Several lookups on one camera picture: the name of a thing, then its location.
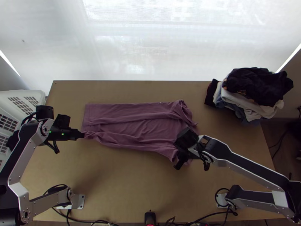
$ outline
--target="folded clothes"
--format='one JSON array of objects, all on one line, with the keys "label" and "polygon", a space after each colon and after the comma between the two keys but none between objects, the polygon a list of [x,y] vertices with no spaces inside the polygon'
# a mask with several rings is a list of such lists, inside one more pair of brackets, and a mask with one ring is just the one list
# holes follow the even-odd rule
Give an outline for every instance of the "folded clothes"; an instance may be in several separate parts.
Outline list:
[{"label": "folded clothes", "polygon": [[155,151],[173,161],[176,136],[197,123],[183,100],[142,104],[87,104],[82,123],[86,139],[116,148]]},{"label": "folded clothes", "polygon": [[233,111],[235,111],[235,115],[240,119],[242,124],[252,124],[252,125],[259,125],[261,121],[261,115],[253,112],[253,111],[248,111],[248,114],[253,115],[253,119],[250,120],[250,115],[248,117],[245,114],[245,111],[243,108],[238,107],[235,104],[231,104],[228,102],[223,101],[222,95],[221,95],[221,90],[222,90],[222,82],[219,82],[217,84],[216,91],[213,95],[213,103],[215,104],[216,107],[218,108],[229,108]]},{"label": "folded clothes", "polygon": [[222,100],[244,109],[248,121],[260,119],[261,117],[272,118],[278,108],[283,108],[283,100],[279,100],[273,107],[261,106],[239,93],[231,93],[221,89]]},{"label": "folded clothes", "polygon": [[293,88],[293,81],[285,71],[274,74],[266,68],[239,68],[232,70],[223,88],[245,95],[258,105],[273,107]]}]

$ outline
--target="floor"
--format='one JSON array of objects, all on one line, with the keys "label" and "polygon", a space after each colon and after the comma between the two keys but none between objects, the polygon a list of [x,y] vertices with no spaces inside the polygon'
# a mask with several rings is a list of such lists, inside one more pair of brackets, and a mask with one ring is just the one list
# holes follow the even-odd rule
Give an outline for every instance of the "floor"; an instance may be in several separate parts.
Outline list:
[{"label": "floor", "polygon": [[[262,124],[262,129],[268,146],[272,146],[278,142],[279,137],[286,130],[285,121],[268,121]],[[297,141],[291,134],[287,134],[282,142],[281,149],[274,157],[273,162],[277,172],[289,177],[292,174],[292,180],[301,180],[301,161],[296,160],[299,153],[301,143]],[[271,148],[271,155],[274,154],[277,148]],[[295,225],[287,219],[267,220],[268,226],[292,226]],[[34,221],[32,226],[65,226],[66,222],[45,222]],[[84,226],[86,224],[71,223],[72,226]],[[119,224],[120,226],[142,226],[144,224]],[[231,221],[227,222],[226,226],[266,226],[264,220],[254,221]]]}]

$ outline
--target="plastic basket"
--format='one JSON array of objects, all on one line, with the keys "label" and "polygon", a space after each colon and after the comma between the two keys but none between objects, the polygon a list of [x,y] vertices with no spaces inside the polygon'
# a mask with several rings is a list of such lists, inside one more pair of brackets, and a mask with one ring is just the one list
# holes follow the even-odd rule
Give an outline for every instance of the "plastic basket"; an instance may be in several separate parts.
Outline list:
[{"label": "plastic basket", "polygon": [[6,147],[8,138],[21,127],[22,120],[35,112],[37,105],[45,104],[41,90],[11,90],[0,92],[0,171],[11,151]]}]

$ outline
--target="pink t-shirt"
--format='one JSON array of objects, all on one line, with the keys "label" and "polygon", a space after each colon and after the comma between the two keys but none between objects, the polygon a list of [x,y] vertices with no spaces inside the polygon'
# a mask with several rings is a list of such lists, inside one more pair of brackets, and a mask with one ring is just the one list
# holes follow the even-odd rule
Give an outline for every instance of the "pink t-shirt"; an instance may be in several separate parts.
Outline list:
[{"label": "pink t-shirt", "polygon": [[82,123],[86,139],[115,148],[155,151],[171,161],[177,134],[197,123],[183,100],[142,104],[87,104]]}]

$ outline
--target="tan tabletop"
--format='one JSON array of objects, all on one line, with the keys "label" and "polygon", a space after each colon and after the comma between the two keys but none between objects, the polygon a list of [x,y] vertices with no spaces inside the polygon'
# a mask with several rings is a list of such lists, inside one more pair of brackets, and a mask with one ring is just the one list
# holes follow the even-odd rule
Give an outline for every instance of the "tan tabletop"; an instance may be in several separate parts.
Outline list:
[{"label": "tan tabletop", "polygon": [[[274,169],[260,126],[242,126],[225,109],[204,105],[209,82],[170,81],[54,81],[47,105],[59,114],[71,116],[70,126],[81,128],[87,103],[143,103],[183,99],[193,112],[201,134],[220,139],[236,153]],[[155,211],[158,222],[176,216],[176,222],[193,221],[221,211],[214,193],[219,188],[240,185],[247,190],[266,191],[254,181],[224,167],[211,166],[205,172],[200,160],[177,171],[168,158],[152,152],[109,148],[95,140],[58,142],[59,154],[48,147],[34,152],[23,185],[30,198],[42,195],[57,184],[67,184],[85,194],[82,210],[71,216],[83,220],[104,219],[116,223],[144,221],[144,213]],[[282,215],[257,209],[238,210],[229,220],[280,218]],[[223,221],[215,215],[208,221]],[[65,221],[53,210],[35,220]]]}]

